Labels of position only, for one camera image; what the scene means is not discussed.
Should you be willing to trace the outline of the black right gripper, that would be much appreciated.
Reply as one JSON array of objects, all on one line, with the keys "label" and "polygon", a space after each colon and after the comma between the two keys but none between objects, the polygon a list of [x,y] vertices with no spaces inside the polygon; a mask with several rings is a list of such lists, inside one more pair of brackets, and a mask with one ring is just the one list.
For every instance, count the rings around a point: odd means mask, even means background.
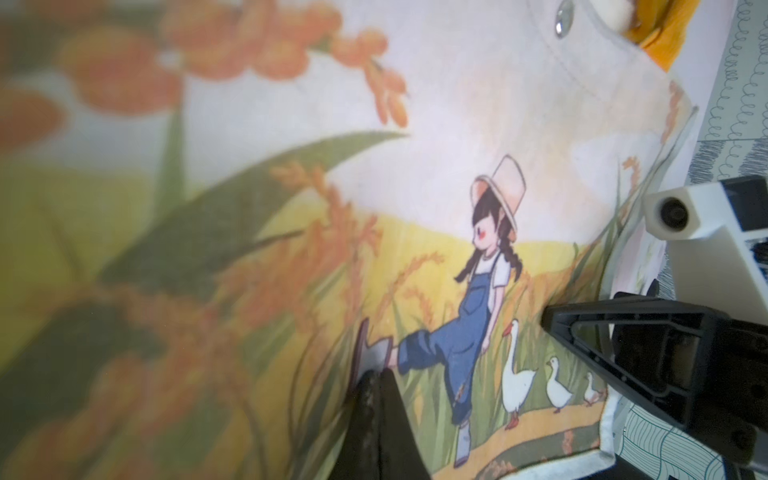
[{"label": "black right gripper", "polygon": [[766,327],[633,294],[550,305],[541,325],[616,391],[718,453],[727,478],[766,473]]}]

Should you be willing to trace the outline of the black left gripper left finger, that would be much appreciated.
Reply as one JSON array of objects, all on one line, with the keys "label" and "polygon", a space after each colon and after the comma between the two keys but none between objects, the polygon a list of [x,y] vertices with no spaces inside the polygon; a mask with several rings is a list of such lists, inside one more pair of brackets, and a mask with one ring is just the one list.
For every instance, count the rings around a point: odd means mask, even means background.
[{"label": "black left gripper left finger", "polygon": [[330,480],[379,479],[380,473],[380,375],[366,372],[358,383],[344,442]]}]

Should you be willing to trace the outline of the yellow handled white bag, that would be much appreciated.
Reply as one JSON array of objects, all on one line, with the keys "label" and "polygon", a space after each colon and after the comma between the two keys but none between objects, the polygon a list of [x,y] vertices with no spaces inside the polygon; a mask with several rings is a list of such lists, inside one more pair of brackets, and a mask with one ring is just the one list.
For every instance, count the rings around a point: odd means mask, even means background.
[{"label": "yellow handled white bag", "polygon": [[540,327],[693,106],[695,1],[5,1],[1,475],[321,479],[358,339],[428,477],[613,463]]}]

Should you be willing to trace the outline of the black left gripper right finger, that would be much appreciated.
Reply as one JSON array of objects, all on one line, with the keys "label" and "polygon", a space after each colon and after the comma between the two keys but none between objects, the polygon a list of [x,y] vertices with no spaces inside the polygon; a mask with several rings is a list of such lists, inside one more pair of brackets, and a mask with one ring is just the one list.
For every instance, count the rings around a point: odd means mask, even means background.
[{"label": "black left gripper right finger", "polygon": [[394,373],[386,369],[380,376],[379,472],[386,480],[430,480]]}]

